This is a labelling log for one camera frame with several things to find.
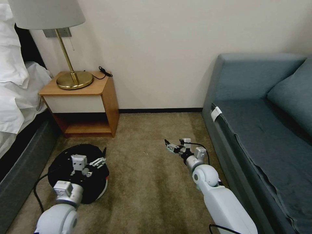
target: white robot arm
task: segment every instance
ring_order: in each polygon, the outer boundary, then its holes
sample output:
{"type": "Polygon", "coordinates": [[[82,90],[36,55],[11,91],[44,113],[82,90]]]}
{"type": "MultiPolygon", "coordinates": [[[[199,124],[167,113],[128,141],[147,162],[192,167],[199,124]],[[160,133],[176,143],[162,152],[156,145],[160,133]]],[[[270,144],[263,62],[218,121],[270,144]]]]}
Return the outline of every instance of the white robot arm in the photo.
{"type": "Polygon", "coordinates": [[[165,140],[167,149],[183,158],[197,188],[203,193],[205,205],[216,224],[212,226],[218,227],[221,234],[257,234],[256,225],[234,193],[222,185],[212,166],[204,164],[206,149],[197,147],[193,154],[190,150],[190,138],[184,138],[180,142],[181,145],[176,146],[165,140]]]}
{"type": "MultiPolygon", "coordinates": [[[[87,158],[84,155],[72,155],[73,172],[79,171],[86,177],[92,176],[92,172],[85,166],[87,158]]],[[[106,159],[101,157],[89,163],[90,166],[101,168],[106,163],[106,159]]],[[[53,187],[56,192],[56,205],[44,211],[38,219],[34,234],[71,234],[77,223],[77,209],[82,200],[83,187],[69,181],[57,181],[53,187]]]]}

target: floor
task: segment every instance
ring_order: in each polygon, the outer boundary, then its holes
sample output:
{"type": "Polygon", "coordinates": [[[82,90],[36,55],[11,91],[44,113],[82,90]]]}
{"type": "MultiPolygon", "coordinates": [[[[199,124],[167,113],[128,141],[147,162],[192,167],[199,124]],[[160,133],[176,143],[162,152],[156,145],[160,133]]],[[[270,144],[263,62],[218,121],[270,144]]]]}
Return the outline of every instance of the floor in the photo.
{"type": "MultiPolygon", "coordinates": [[[[61,136],[43,174],[66,148],[79,143],[107,147],[107,191],[96,202],[80,205],[74,233],[209,233],[212,219],[201,192],[182,159],[165,148],[164,139],[178,144],[182,137],[206,146],[226,184],[201,113],[121,114],[115,138],[61,136]]],[[[45,209],[54,205],[47,179],[37,191],[45,209]]],[[[33,233],[39,216],[31,193],[7,233],[33,233]]]]}

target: wall outlet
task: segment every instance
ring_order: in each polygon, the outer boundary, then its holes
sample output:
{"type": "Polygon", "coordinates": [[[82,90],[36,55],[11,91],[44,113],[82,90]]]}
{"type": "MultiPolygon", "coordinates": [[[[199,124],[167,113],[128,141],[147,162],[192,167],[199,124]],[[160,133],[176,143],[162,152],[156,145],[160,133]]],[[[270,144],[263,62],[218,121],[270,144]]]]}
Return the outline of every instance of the wall outlet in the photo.
{"type": "MultiPolygon", "coordinates": [[[[72,34],[69,28],[61,28],[58,29],[61,37],[71,37],[72,34]]],[[[54,29],[44,29],[43,32],[45,33],[45,37],[57,37],[54,29]]]]}

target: white lampshade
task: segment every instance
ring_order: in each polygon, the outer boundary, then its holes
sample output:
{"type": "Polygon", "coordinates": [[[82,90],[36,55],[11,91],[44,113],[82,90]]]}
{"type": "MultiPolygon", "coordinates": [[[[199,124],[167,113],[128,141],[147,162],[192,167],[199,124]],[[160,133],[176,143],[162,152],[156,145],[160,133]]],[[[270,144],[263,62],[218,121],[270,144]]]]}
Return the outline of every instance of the white lampshade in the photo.
{"type": "Polygon", "coordinates": [[[8,0],[15,22],[24,29],[56,29],[85,22],[77,0],[8,0]]]}

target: sofa cushion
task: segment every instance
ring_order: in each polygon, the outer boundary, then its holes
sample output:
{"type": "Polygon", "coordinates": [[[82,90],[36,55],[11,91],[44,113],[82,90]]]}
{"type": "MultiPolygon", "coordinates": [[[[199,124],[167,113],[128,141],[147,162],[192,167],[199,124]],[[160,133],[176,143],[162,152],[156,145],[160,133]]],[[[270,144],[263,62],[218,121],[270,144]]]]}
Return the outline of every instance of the sofa cushion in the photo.
{"type": "Polygon", "coordinates": [[[309,135],[298,132],[297,123],[265,99],[215,101],[214,104],[221,109],[221,118],[294,229],[311,233],[309,135]]]}
{"type": "Polygon", "coordinates": [[[312,136],[312,58],[275,85],[268,99],[290,114],[312,136]]]}

